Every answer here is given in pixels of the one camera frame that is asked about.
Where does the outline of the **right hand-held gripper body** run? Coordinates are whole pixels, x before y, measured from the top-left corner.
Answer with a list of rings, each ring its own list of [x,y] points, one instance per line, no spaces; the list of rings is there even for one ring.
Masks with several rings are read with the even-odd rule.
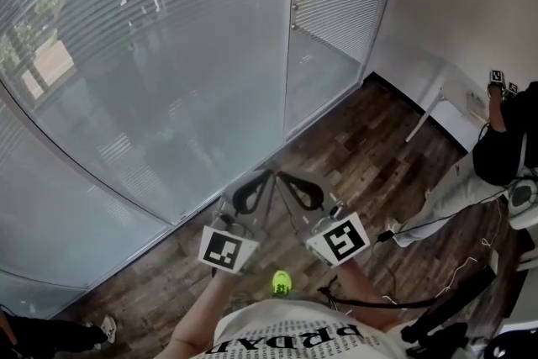
[[[302,223],[299,239],[307,250],[330,267],[349,261],[369,245],[365,228],[357,212],[333,193],[322,198],[300,197],[298,220]]]

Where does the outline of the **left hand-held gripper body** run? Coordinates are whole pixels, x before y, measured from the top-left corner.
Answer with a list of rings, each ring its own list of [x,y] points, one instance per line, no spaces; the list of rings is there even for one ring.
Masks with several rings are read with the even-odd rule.
[[[263,209],[253,200],[245,209],[219,202],[211,223],[203,227],[198,260],[215,270],[243,272],[261,246],[262,226]]]

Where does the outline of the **person's right forearm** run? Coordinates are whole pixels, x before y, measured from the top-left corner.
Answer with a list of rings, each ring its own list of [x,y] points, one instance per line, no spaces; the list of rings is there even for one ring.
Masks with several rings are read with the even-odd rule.
[[[335,268],[342,291],[347,299],[368,303],[381,303],[382,295],[377,291],[366,273],[355,260],[349,260]],[[352,307],[353,317],[365,325],[387,332],[401,323],[398,313],[392,309]]]

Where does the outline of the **person's left forearm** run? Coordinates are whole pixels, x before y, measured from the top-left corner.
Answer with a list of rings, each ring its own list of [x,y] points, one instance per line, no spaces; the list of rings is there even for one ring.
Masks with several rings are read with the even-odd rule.
[[[190,359],[206,351],[239,280],[236,275],[217,271],[154,359]]]

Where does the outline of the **neon yellow shoe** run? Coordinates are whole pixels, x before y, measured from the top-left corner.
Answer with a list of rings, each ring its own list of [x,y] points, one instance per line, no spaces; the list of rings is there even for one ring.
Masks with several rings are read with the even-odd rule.
[[[284,270],[278,270],[272,277],[272,294],[274,296],[286,296],[293,287],[290,275]]]

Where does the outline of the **white printed t-shirt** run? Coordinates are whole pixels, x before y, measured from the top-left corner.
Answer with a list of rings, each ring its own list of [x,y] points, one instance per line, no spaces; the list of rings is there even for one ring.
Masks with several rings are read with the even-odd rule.
[[[222,318],[196,359],[410,359],[399,329],[382,332],[314,302],[268,299]]]

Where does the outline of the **black equipment pouch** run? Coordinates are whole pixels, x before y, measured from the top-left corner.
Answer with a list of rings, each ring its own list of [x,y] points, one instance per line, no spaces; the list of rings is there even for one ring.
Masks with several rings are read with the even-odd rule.
[[[486,265],[463,280],[452,293],[439,297],[434,304],[411,326],[401,330],[403,341],[413,344],[420,341],[434,328],[459,313],[477,298],[495,280],[496,271]]]

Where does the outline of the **white table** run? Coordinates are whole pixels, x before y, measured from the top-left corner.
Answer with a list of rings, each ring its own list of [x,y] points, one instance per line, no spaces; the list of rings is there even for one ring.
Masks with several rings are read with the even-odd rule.
[[[450,62],[445,63],[423,91],[421,100],[426,96],[432,96],[432,99],[418,123],[406,137],[405,143],[409,143],[415,137],[432,114],[440,114],[441,108],[448,108],[448,114],[442,114],[441,117],[444,120],[448,119],[449,124],[443,125],[440,119],[436,122],[465,150],[470,150],[478,140],[478,132],[486,123],[482,123],[467,112],[467,92],[476,93],[487,104],[488,111],[488,95],[484,88],[458,66]]]

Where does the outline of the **white paper label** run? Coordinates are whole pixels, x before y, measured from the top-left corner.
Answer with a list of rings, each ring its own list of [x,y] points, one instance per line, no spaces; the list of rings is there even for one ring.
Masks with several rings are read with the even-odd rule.
[[[488,122],[487,104],[474,92],[466,93],[467,112],[482,123]]]

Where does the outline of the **white round device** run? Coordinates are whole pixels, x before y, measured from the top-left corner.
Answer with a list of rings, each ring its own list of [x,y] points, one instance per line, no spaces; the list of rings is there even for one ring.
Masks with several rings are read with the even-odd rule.
[[[509,190],[509,224],[514,230],[538,224],[538,182],[521,179]]]

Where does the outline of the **grey glass partition post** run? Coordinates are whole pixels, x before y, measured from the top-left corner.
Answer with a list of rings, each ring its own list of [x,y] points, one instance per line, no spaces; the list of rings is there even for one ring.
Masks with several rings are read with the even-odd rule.
[[[289,93],[290,93],[290,62],[292,58],[292,33],[293,33],[293,24],[294,24],[294,15],[293,11],[294,0],[287,0],[287,58],[286,58],[286,68],[285,68],[285,87],[284,87],[284,99],[282,107],[282,139],[284,143],[289,141],[289,131],[288,131],[288,111],[289,111]]]

